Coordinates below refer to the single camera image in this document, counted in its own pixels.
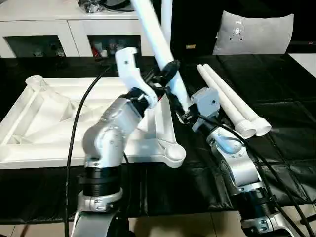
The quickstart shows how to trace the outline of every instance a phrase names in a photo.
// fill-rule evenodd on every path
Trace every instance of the black cable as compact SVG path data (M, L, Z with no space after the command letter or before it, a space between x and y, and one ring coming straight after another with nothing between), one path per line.
M115 4L115 5L107 5L107 0L101 0L100 5L104 6L108 10L112 11L120 11L120 12L131 12L134 10L124 10L122 8L125 8L130 5L130 0L125 0L121 3Z
M128 192L129 192L129 196L128 196L128 203L127 203L127 206L126 206L126 217L128 217L128 211L129 211L129 207L130 207L130 203L131 203L131 200L132 200L132 180L131 180L131 173L130 173L130 163L128 161L128 158L124 152L124 159L125 159L125 162L126 162L126 165L127 165L127 177L129 179L129 182L128 182Z
M95 84L100 80L100 78L106 73L111 66L107 67L106 70L104 70L100 75L98 75L94 81L91 83L87 91L84 93L82 99L80 100L75 120L74 120L74 125L73 125L73 130L71 132L71 138L70 138L70 144L69 144L69 151L68 151L68 158L67 158L67 171L66 171L66 181L65 181L65 215L64 215L64 231L65 231L65 237L69 237L69 220L68 220L68 201L69 201L69 178L70 178L70 164L71 164L71 156L73 153L73 147L74 147L74 142L75 142L75 134L76 134L76 127L77 123L79 120L79 115L80 111L83 107L84 101L87 98L88 94L92 90L92 88L95 86Z
M287 188L287 186L284 184L284 182L281 180L281 178L279 177L279 175L275 172L275 170L271 167L271 165L267 162L267 160L260 155L254 148L252 148L248 142L242 137L240 136L238 133L236 133L235 131L233 131L232 129L230 129L229 127L226 127L220 123L217 123L215 121L211 121L209 120L207 117L199 114L198 117L200 117L201 119L205 120L206 122L208 122L211 125L215 125L218 127L221 127L223 129L225 129L226 131L230 132L231 134L233 134L234 136L236 136L240 141L243 142L243 144L248 148L248 150L253 154L253 157L255 158L256 162L258 163L258 172L266 186L266 189L268 191L268 194L271 198L271 200L275 203L276 208L278 209L278 211L280 211L282 213L282 215L285 217L285 219L290 223L291 226L293 226L293 228L298 232L298 234L300 236L304 236L304 234L300 231L300 229L297 227L297 225L295 225L295 223L290 219L290 217L283 211L283 209L280 207L280 205L277 203L277 200L275 199L274 195L272 194L272 191L270 189L269 183L267 181L266 175L261 167L261 165L259 164L259 159L262 160L262 162L265 164L265 166L270 170L270 172L275 176L275 178L277 179L277 181L279 183L282 184L283 188L285 189L286 194L288 195L288 197L290 198L292 204L295 206L297 212L299 213L300 217L302 218L303 222L306 225L306 228L308 230L308 233L310 235L310 237L315 237L315 234L309 224L309 222L307 221L305 215L303 214L301 208L299 207L299 205L297 204L297 202L294 200L294 197L292 195L292 193L289 191L289 189Z

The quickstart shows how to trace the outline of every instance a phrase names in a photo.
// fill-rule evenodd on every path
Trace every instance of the white tube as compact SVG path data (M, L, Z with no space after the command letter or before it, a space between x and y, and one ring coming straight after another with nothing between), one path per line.
M227 114L227 116L230 118L230 120L234 124L235 130L239 134L241 134L244 138L252 137L256 133L256 130L254 129L251 122L246 120L241 115L238 109L232 104L232 102L228 99L228 97L224 94L221 88L215 83L215 81L211 78L211 76L207 73L207 71L201 64L197 66L197 70L203 77L206 84L209 87L212 87L218 91L219 100L220 100L219 103L222 106L225 113Z
M155 59L162 70L174 59L163 36L153 5L150 0L131 0L131 2L137 12L138 18L142 22L146 36L152 46ZM170 86L171 92L178 97L184 111L187 111L192 102L189 99L179 72L168 83L168 86Z
M241 112L245 119L249 120L253 124L256 129L257 136L265 135L271 130L271 125L264 118L259 117L208 64L204 64L203 67L230 99L230 101Z
M161 28L169 46L171 42L172 2L173 0L161 1Z

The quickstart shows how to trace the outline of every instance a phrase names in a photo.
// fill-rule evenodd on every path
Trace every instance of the white rod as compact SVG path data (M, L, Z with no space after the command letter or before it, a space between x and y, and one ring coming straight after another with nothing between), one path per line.
M221 88L215 83L215 81L207 73L207 71L201 64L197 66L197 70L203 77L206 84L209 87L212 87L218 91L220 105L222 106L223 110L234 124L235 130L238 133L240 133L244 138L252 137L256 133L256 130L254 129L253 125L242 116L242 114L232 104L232 102L228 99L228 97L224 94Z
M264 118L258 116L208 64L204 64L203 67L245 119L253 124L257 136L262 136L271 130L271 125Z
M146 36L152 46L155 59L162 70L174 59L163 36L153 5L150 0L131 0L131 2L137 12L138 18L142 22ZM184 111L187 111L192 102L189 99L179 72L177 72L168 85L171 88L171 92L178 97Z
M161 28L169 47L171 42L172 2L173 0L161 1Z

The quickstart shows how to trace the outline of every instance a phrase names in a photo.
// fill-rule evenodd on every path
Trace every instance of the black table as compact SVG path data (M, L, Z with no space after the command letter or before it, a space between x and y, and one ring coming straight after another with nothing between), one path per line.
M25 88L31 75L94 77L113 59L32 58L0 59L1 119ZM152 57L137 59L142 72ZM206 86L196 70L208 63L242 98L273 126L263 137L249 139L264 155L299 204L316 201L316 78L288 55L209 56L184 60L181 74L189 94ZM117 76L115 66L105 76ZM173 114L177 142L187 151L180 168L163 163L133 164L129 216L199 213L231 210L220 170L200 135L183 126ZM265 166L273 193L281 205L288 197ZM82 167L71 172L70 213L77 207ZM64 168L0 171L0 224L61 222L64 205ZM123 202L128 201L128 177L123 166Z

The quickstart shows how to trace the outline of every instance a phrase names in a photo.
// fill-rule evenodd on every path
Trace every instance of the white pillow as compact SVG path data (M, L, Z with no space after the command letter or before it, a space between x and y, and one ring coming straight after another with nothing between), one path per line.
M293 32L294 14L246 18L224 11L213 54L283 54Z

